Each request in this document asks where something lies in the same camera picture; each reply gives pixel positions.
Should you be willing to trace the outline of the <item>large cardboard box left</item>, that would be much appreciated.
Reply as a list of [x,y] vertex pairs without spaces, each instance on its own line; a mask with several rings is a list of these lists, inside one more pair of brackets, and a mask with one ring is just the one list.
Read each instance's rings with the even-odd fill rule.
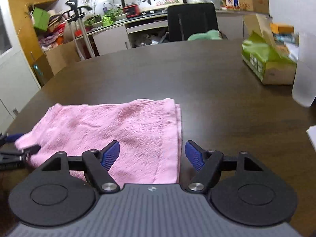
[[40,71],[51,78],[65,67],[80,61],[75,43],[71,41],[44,52],[36,63]]

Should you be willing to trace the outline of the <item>green paper bag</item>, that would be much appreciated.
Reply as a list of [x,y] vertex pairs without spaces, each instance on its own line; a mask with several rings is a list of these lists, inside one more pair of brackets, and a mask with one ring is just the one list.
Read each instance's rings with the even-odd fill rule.
[[50,14],[47,11],[35,7],[32,14],[33,27],[46,32],[48,29],[49,18]]

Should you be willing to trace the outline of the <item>black office chair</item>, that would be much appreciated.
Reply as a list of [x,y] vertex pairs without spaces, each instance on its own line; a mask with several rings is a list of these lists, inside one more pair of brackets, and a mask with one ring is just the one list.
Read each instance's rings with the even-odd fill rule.
[[193,34],[219,30],[213,3],[192,3],[168,7],[170,42],[187,41]]

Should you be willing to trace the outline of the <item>green tissue box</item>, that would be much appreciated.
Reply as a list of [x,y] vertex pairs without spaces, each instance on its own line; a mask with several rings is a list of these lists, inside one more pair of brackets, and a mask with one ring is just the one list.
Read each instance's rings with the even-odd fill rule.
[[277,46],[270,23],[262,14],[243,18],[248,38],[242,42],[242,59],[264,85],[292,85],[296,63]]

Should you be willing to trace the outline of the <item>green cushion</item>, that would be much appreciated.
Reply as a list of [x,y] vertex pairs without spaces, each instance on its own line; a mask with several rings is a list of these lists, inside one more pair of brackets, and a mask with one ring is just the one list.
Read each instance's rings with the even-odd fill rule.
[[218,30],[210,30],[205,33],[196,33],[191,35],[188,41],[195,41],[195,40],[222,40],[221,33]]

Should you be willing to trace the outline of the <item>translucent plastic cup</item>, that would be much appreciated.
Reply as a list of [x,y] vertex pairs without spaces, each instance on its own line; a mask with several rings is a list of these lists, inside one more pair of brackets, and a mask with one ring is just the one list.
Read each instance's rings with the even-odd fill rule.
[[301,33],[292,97],[299,105],[309,108],[315,100],[315,35]]

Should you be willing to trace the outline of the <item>white side counter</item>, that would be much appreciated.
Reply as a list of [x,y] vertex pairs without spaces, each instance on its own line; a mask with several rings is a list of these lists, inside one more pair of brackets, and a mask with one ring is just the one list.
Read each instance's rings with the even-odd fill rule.
[[[249,14],[254,12],[217,10],[220,31],[231,40],[245,39],[248,37],[248,31],[243,17]],[[167,14],[160,12],[121,20],[108,27],[99,27],[89,31],[87,36],[94,53],[98,56],[135,48],[143,36],[147,36],[148,39],[153,38],[155,44],[162,43],[161,38],[167,31],[169,31]]]

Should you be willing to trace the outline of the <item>red blender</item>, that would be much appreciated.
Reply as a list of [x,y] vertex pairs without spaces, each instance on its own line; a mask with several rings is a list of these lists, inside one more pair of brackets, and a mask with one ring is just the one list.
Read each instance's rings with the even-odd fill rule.
[[136,0],[121,0],[123,12],[126,14],[126,17],[133,18],[137,17],[140,14],[139,6],[136,3]]

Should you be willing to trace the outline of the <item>black crutches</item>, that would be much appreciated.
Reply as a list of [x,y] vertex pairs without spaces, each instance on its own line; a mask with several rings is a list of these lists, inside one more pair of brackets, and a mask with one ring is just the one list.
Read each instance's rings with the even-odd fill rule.
[[86,28],[83,22],[83,18],[85,17],[85,11],[90,12],[92,8],[88,5],[78,6],[78,0],[68,0],[65,4],[70,8],[70,10],[62,12],[59,17],[58,21],[61,22],[64,15],[66,15],[65,22],[69,26],[71,31],[73,41],[75,43],[75,47],[79,54],[80,60],[85,60],[83,53],[81,52],[77,40],[82,38],[84,40],[85,46],[90,54],[91,58],[95,57],[94,50],[90,43],[89,37],[86,32]]

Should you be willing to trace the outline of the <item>orange box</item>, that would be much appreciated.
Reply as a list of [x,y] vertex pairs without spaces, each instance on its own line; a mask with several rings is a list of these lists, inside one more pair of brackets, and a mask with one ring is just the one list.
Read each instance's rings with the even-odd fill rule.
[[293,25],[270,23],[270,28],[273,34],[292,34],[294,33]]

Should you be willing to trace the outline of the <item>pink towel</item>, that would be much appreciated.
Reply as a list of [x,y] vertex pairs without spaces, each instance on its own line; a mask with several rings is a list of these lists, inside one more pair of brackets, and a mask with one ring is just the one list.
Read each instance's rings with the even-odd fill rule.
[[20,150],[39,145],[40,151],[28,160],[38,167],[58,151],[79,156],[90,149],[101,150],[114,140],[119,142],[120,154],[109,173],[118,185],[178,181],[182,123],[180,105],[173,99],[55,104],[15,146]]

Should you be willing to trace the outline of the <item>potted green plants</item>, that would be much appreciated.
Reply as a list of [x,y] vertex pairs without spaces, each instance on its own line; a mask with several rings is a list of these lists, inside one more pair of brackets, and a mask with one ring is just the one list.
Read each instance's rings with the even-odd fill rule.
[[92,16],[86,18],[84,26],[89,28],[107,27],[114,23],[114,18],[123,13],[123,7],[116,4],[115,0],[110,2],[102,0],[82,0],[84,6],[90,7]]

